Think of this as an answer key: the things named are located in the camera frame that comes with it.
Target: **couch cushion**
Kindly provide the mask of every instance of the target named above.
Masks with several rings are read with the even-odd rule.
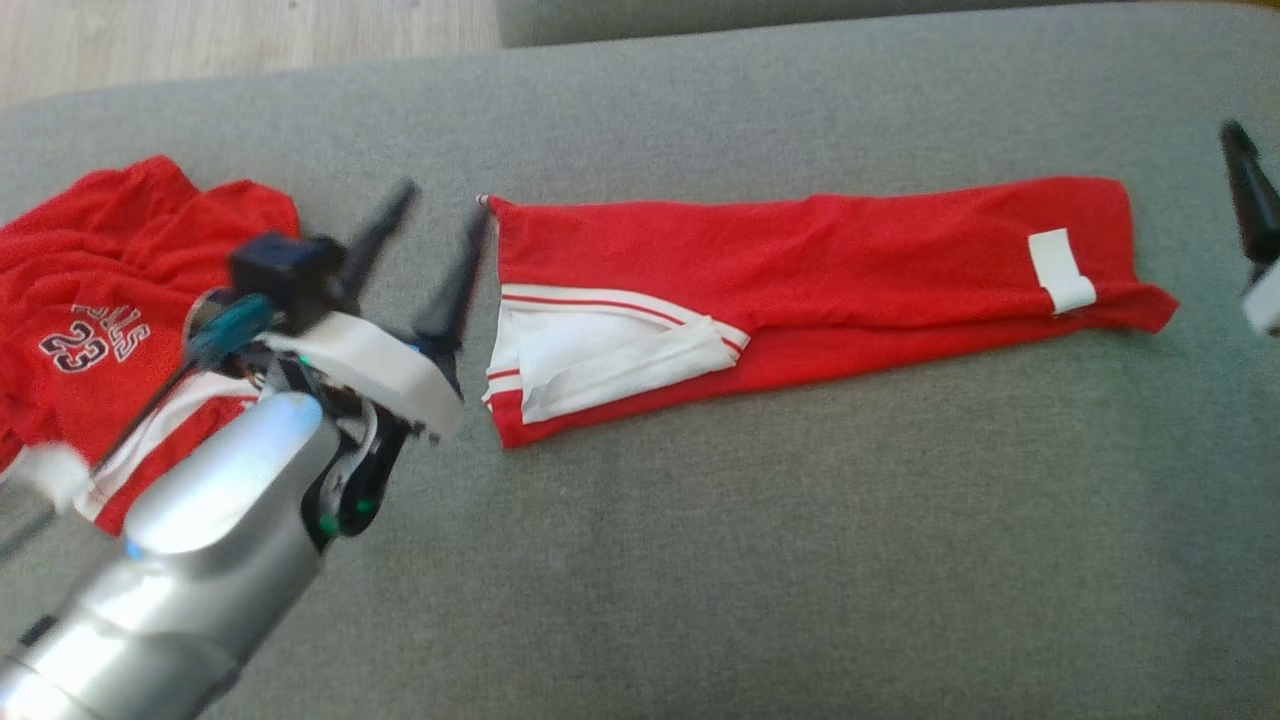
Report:
[[[219,719],[1204,717],[1280,702],[1280,345],[1216,132],[1280,177],[1280,17],[1084,5],[131,87],[0,119],[0,220],[170,152],[349,236],[404,176],[367,299],[407,323],[476,192],[522,202],[895,195],[1075,173],[1129,188],[1158,336],[1084,332],[716,400],[502,452],[484,407],[413,445],[370,533]],[[101,544],[0,569],[0,637]]]
[[[494,0],[507,47],[1073,0]]]

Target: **red fabric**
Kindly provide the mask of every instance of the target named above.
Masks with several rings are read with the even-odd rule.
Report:
[[[503,445],[718,395],[827,380],[1062,336],[1160,331],[1178,307],[1133,269],[1119,182],[1044,178],[906,197],[520,206],[490,199],[503,283],[643,292],[751,336],[737,365],[526,425],[492,398]],[[1097,302],[1053,314],[1028,237],[1066,228]]]
[[[163,156],[90,173],[0,228],[0,464],[51,441],[96,462],[178,368],[192,302],[266,231],[298,234],[288,196],[247,181],[201,192]]]

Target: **clothing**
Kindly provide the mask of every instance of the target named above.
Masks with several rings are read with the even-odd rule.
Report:
[[[288,196],[247,181],[201,192],[163,156],[90,173],[0,228],[0,468],[49,442],[99,461],[178,368],[193,301],[268,231],[298,234]],[[119,532],[128,502],[255,397],[189,378],[77,507]]]
[[[906,197],[521,206],[499,223],[503,445],[718,395],[1083,328],[1160,331],[1124,187],[1043,178]]]

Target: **white fabric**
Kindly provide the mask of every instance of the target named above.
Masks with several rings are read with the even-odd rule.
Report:
[[[502,300],[508,307],[532,309],[544,313],[575,313],[591,310],[614,315],[628,315],[648,322],[666,322],[668,327],[691,323],[705,315],[660,297],[595,287],[557,287],[544,284],[509,283],[502,286]],[[723,340],[737,346],[741,352],[751,337],[727,323],[712,320]]]
[[[646,295],[502,288],[489,392],[524,391],[525,423],[549,420],[732,368],[750,337]]]
[[[0,473],[0,484],[14,482],[40,492],[58,512],[65,512],[90,488],[88,464],[76,448],[46,442],[23,447]]]
[[[1098,291],[1080,274],[1066,228],[1030,236],[1028,246],[1036,278],[1053,300],[1053,314],[1079,310],[1098,301]]]

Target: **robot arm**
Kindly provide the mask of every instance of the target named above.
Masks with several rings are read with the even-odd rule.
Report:
[[[252,373],[264,400],[140,497],[113,555],[0,664],[0,720],[198,716],[302,597],[332,542],[372,521],[404,441],[457,430],[453,354],[484,219],[410,337],[353,314],[411,199],[407,188],[353,245],[353,264],[333,261],[332,241],[270,236],[233,259],[237,287],[195,313],[189,356]]]
[[[1240,123],[1221,132],[1231,201],[1244,256],[1253,263],[1242,307],[1260,334],[1280,336],[1280,193],[1258,161],[1258,149]]]

